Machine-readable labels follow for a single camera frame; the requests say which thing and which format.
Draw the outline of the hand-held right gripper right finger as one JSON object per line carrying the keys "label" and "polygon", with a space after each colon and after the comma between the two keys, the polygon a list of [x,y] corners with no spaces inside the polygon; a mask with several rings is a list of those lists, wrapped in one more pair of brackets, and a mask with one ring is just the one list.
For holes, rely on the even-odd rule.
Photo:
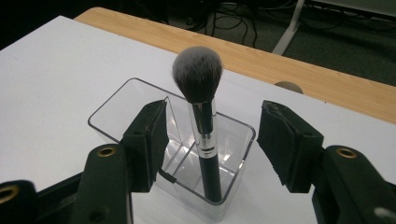
{"label": "hand-held right gripper right finger", "polygon": [[314,159],[324,136],[287,106],[264,100],[257,142],[282,185],[291,193],[307,193]]}

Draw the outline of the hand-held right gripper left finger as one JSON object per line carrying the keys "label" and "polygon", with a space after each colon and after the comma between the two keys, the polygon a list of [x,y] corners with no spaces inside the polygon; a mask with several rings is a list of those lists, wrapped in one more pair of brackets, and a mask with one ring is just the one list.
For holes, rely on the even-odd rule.
{"label": "hand-held right gripper left finger", "polygon": [[176,182],[163,169],[169,143],[166,108],[165,100],[145,105],[120,141],[126,151],[131,192],[150,192],[157,175],[171,183]]}

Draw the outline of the clear plastic brush organizer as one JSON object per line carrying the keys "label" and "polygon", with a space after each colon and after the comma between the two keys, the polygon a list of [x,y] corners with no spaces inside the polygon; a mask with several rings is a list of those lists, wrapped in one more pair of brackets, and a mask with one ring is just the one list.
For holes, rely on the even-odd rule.
{"label": "clear plastic brush organizer", "polygon": [[222,200],[206,200],[188,104],[185,99],[139,78],[127,80],[88,119],[88,124],[110,143],[119,142],[144,105],[165,100],[169,143],[163,170],[174,183],[157,177],[156,189],[172,196],[207,223],[223,220],[241,182],[244,163],[255,138],[255,130],[237,119],[218,113],[218,157]]}

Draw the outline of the black makeup brush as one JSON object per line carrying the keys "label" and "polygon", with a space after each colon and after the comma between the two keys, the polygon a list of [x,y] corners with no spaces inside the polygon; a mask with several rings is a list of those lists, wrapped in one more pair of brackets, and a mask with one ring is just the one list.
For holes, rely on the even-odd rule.
{"label": "black makeup brush", "polygon": [[221,59],[207,47],[184,49],[177,55],[172,67],[173,80],[188,102],[204,194],[213,203],[219,203],[222,199],[215,106],[221,76]]}

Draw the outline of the grey round table grommet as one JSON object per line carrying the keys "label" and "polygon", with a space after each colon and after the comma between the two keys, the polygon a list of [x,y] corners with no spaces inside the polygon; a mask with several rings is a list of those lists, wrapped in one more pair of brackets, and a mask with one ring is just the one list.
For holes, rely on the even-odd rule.
{"label": "grey round table grommet", "polygon": [[303,94],[303,90],[301,87],[299,87],[297,84],[289,82],[289,81],[279,81],[276,83],[276,86],[289,90],[289,91],[294,91],[300,94]]}

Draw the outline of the white metal stand leg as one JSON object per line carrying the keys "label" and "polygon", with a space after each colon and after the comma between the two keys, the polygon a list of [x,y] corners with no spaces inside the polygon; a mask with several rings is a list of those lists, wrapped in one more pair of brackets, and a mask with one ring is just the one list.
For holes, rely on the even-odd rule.
{"label": "white metal stand leg", "polygon": [[301,16],[301,12],[304,7],[305,0],[298,0],[293,11],[290,24],[288,28],[285,30],[284,34],[278,40],[276,46],[273,49],[273,53],[277,55],[283,55],[288,48],[291,40],[294,38],[297,33],[300,23],[299,19]]}

